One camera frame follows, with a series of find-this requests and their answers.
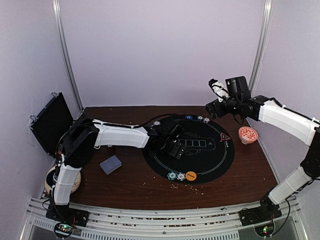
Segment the blue small blind button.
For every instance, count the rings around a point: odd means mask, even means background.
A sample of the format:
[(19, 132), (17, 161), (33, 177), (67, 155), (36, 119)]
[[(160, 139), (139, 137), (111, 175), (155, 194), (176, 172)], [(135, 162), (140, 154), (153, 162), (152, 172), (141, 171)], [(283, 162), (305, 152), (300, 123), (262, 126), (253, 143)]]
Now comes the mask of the blue small blind button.
[(187, 120), (193, 120), (193, 116), (192, 116), (192, 115), (186, 115), (185, 118), (186, 118)]

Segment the yellow big blind button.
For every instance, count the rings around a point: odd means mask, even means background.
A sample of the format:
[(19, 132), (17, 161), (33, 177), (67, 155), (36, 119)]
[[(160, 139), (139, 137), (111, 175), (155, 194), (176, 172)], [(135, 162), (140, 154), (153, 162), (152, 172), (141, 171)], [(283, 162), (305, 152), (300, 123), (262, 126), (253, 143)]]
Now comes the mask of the yellow big blind button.
[(185, 174), (185, 178), (190, 181), (190, 182), (193, 182), (197, 179), (197, 174), (194, 172), (194, 171), (188, 171), (186, 174)]

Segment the blue cream 10 chip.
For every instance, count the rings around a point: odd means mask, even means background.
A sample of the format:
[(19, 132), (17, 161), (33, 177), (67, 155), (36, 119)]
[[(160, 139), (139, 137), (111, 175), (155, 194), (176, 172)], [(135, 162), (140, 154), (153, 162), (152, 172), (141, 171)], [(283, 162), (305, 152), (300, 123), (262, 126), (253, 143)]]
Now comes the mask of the blue cream 10 chip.
[(178, 173), (176, 179), (178, 181), (184, 181), (186, 179), (186, 175), (184, 173)]
[(158, 121), (158, 120), (154, 121), (153, 124), (152, 124), (153, 127), (159, 127), (160, 125), (161, 125), (161, 122)]
[(208, 123), (210, 122), (210, 119), (206, 117), (206, 118), (203, 119), (203, 122), (204, 122), (205, 124), (208, 124)]

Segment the red triangular all-in marker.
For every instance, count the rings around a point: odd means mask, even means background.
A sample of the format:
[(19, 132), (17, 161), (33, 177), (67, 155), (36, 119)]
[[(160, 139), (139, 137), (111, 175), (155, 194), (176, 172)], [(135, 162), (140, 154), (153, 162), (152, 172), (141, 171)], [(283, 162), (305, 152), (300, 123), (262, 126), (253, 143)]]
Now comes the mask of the red triangular all-in marker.
[(225, 134), (225, 133), (223, 133), (223, 132), (220, 133), (220, 141), (221, 141), (221, 142), (223, 142), (223, 141), (229, 141), (229, 140), (231, 140), (231, 137), (230, 137), (230, 136), (228, 136), (227, 134)]

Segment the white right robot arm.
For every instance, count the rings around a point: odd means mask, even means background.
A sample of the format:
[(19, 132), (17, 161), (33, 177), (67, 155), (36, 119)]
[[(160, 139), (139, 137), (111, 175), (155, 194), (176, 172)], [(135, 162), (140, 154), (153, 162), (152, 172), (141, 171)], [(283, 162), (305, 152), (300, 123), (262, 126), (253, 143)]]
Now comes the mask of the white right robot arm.
[(205, 106), (212, 118), (231, 114), (256, 121), (271, 160), (283, 157), (283, 168), (291, 162), (297, 165), (282, 171), (287, 176), (257, 208), (258, 219), (266, 221), (276, 212), (275, 205), (320, 177), (320, 121), (287, 108), (274, 97), (252, 96), (244, 76), (226, 79), (225, 83), (211, 79), (208, 85), (217, 97)]

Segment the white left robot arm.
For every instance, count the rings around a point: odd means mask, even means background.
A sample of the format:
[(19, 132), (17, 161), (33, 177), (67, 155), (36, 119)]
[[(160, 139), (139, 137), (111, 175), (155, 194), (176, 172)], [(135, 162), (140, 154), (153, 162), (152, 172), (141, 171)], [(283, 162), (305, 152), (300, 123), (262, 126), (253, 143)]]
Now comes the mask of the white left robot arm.
[(72, 218), (69, 207), (72, 187), (81, 169), (88, 164), (94, 149), (102, 146), (151, 149), (180, 159), (186, 146), (178, 141), (182, 127), (173, 119), (149, 125), (127, 125), (98, 119), (75, 123), (57, 143), (57, 177), (51, 190), (52, 213), (61, 222)]

